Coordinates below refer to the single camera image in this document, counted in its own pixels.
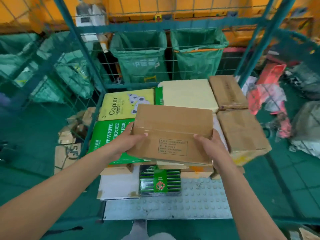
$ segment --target green floor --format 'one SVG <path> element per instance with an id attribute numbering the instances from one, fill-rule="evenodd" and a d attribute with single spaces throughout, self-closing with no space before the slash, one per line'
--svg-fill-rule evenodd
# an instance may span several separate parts
<path id="1" fill-rule="evenodd" d="M 283 87 L 288 97 L 286 108 L 292 118 L 306 100 L 297 96 L 289 85 Z M 32 104 L 17 121 L 3 123 L 6 126 L 0 128 L 0 134 L 18 145 L 18 153 L 11 160 L 11 169 L 0 164 L 1 205 L 52 175 L 57 132 L 70 113 L 64 105 L 47 104 L 44 109 Z M 266 111 L 260 111 L 257 117 L 260 122 L 273 118 Z M 259 200 L 275 219 L 320 219 L 319 159 L 303 152 L 288 151 L 289 143 L 285 139 L 275 142 L 271 137 L 270 143 L 273 149 L 269 157 L 258 157 L 244 167 L 245 176 Z M 82 226 L 84 230 L 50 235 L 45 239 L 117 240 L 130 232 L 131 221 L 95 222 L 101 206 L 96 200 L 98 185 L 99 178 L 52 227 L 66 230 Z M 238 238 L 233 220 L 152 220 L 148 221 L 148 232 L 149 235 L 168 232 L 177 239 Z"/>

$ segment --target dark green package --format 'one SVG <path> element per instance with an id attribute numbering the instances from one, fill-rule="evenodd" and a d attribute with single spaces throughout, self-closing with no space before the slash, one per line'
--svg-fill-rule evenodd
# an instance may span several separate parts
<path id="1" fill-rule="evenodd" d="M 112 141 L 118 135 L 120 135 L 126 128 L 126 126 L 134 121 L 134 118 L 124 120 L 106 120 L 98 121 L 94 125 L 92 138 L 89 146 L 88 153 L 95 151 L 96 149 L 104 146 Z M 117 161 L 113 161 L 113 164 L 128 164 L 128 163 L 142 163 L 148 160 L 140 159 L 128 155 L 126 152 L 122 153 Z"/>
<path id="2" fill-rule="evenodd" d="M 140 195 L 180 195 L 180 170 L 159 169 L 157 165 L 140 165 Z"/>
<path id="3" fill-rule="evenodd" d="M 214 76 L 229 42 L 221 29 L 175 30 L 170 33 L 174 49 L 174 80 Z"/>
<path id="4" fill-rule="evenodd" d="M 169 80 L 165 62 L 165 32 L 116 33 L 110 52 L 118 58 L 125 83 L 149 83 Z"/>
<path id="5" fill-rule="evenodd" d="M 155 88 L 154 89 L 154 94 L 155 94 L 155 103 L 156 105 L 163 105 L 163 94 L 162 94 L 162 87 L 160 88 Z"/>

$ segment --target wire cage cart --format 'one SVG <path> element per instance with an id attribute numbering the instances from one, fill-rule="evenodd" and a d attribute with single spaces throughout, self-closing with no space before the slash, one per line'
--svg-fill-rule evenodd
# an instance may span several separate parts
<path id="1" fill-rule="evenodd" d="M 53 174 L 66 119 L 95 107 L 86 137 L 72 131 L 82 143 L 75 157 L 86 154 L 107 92 L 210 75 L 238 76 L 243 87 L 260 76 L 270 47 L 286 64 L 299 64 L 296 76 L 312 76 L 317 91 L 319 2 L 0 0 L 1 204 Z M 310 97 L 287 80 L 279 84 L 292 121 Z M 274 120 L 265 110 L 256 117 L 264 127 Z M 247 180 L 275 220 L 319 224 L 319 159 L 289 151 L 288 139 L 270 127 L 267 133 L 272 150 L 245 165 Z M 96 218 L 98 184 L 60 220 Z"/>

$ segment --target green sack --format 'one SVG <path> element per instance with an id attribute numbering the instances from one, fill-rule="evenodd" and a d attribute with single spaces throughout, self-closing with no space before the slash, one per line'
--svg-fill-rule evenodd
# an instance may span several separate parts
<path id="1" fill-rule="evenodd" d="M 110 51 L 118 58 L 125 83 L 169 80 L 165 63 L 165 32 L 116 33 Z"/>
<path id="2" fill-rule="evenodd" d="M 218 70 L 223 48 L 229 45 L 222 30 L 191 29 L 171 31 L 174 50 L 174 80 L 203 79 L 214 76 Z"/>
<path id="3" fill-rule="evenodd" d="M 23 87 L 38 70 L 38 64 L 33 56 L 36 50 L 34 43 L 37 39 L 38 35 L 34 33 L 0 36 L 1 75 L 8 80 L 18 72 L 19 75 L 13 81 L 17 87 Z M 64 93 L 47 76 L 38 84 L 30 97 L 34 102 L 64 103 Z"/>
<path id="4" fill-rule="evenodd" d="M 65 40 L 69 33 L 70 32 L 59 32 L 51 35 L 43 42 L 37 55 L 42 59 L 47 60 L 51 55 L 50 53 L 53 51 L 55 44 L 58 44 L 59 42 L 70 42 L 69 40 Z M 85 43 L 90 54 L 93 54 L 94 47 L 96 47 L 97 44 L 100 45 L 98 42 Z M 105 83 L 110 83 L 111 81 L 99 60 L 96 57 L 93 57 L 93 60 L 100 74 L 102 73 L 104 75 L 102 77 L 105 79 Z M 67 86 L 82 98 L 89 99 L 94 91 L 93 83 L 99 84 L 92 79 L 95 76 L 91 74 L 92 72 L 76 42 L 69 43 L 55 68 L 58 75 Z"/>

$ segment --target metal mesh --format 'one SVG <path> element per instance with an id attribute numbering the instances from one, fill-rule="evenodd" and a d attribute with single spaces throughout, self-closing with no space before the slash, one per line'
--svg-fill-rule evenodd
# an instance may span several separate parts
<path id="1" fill-rule="evenodd" d="M 102 14 L 83 14 L 80 19 L 84 20 L 81 21 L 104 16 L 105 23 L 76 27 L 76 6 L 80 1 L 90 7 L 95 4 L 102 10 Z M 0 24 L 1 34 L 24 35 L 27 40 L 15 53 L 16 57 L 12 52 L 0 54 L 1 60 L 10 58 L 13 67 L 9 72 L 2 70 L 0 73 L 0 120 L 5 125 L 0 129 L 1 152 L 9 155 L 1 158 L 0 170 L 3 173 L 0 183 L 8 191 L 15 189 L 3 198 L 2 203 L 52 175 L 58 131 L 68 124 L 66 118 L 93 106 L 97 107 L 93 116 L 95 120 L 106 92 L 155 87 L 159 83 L 158 77 L 183 79 L 188 73 L 197 72 L 193 68 L 182 71 L 179 67 L 171 42 L 174 31 L 221 30 L 229 44 L 221 57 L 212 58 L 218 64 L 215 74 L 238 75 L 241 86 L 249 85 L 248 76 L 261 75 L 262 69 L 270 63 L 270 48 L 279 53 L 279 56 L 272 56 L 273 62 L 303 62 L 307 67 L 305 71 L 316 77 L 319 74 L 318 46 L 311 40 L 319 38 L 320 16 L 314 2 L 15 0 L 13 3 L 12 0 L 0 0 L 0 10 L 5 13 L 4 22 Z M 121 59 L 110 52 L 115 35 L 132 32 L 142 32 L 138 41 L 146 39 L 143 34 L 147 32 L 162 32 L 166 41 L 163 69 L 154 70 L 153 75 L 135 76 L 138 82 L 126 80 Z M 98 35 L 98 40 L 84 42 L 88 35 Z M 207 38 L 206 34 L 202 38 L 197 36 L 196 41 L 205 43 Z M 190 40 L 180 48 L 197 46 L 199 44 Z M 123 47 L 122 51 L 140 52 L 138 59 L 132 58 L 129 62 L 137 62 L 136 68 L 141 68 L 145 63 L 153 62 L 148 58 L 149 51 L 160 48 L 159 43 L 150 42 L 143 46 Z M 292 121 L 308 99 L 288 81 L 280 80 L 279 83 L 286 93 L 285 106 Z M 269 86 L 264 86 L 264 92 L 272 93 Z M 250 96 L 259 103 L 253 93 Z M 290 152 L 287 139 L 275 136 L 274 124 L 270 124 L 274 117 L 263 108 L 257 119 L 264 128 L 268 128 L 268 133 L 273 133 L 268 137 L 272 151 L 245 166 L 246 177 L 258 198 L 278 220 L 310 222 L 320 218 L 320 178 L 314 170 L 320 167 L 317 158 L 301 151 Z M 71 129 L 77 142 L 82 143 L 78 158 L 86 153 L 93 125 L 88 126 L 86 137 Z"/>

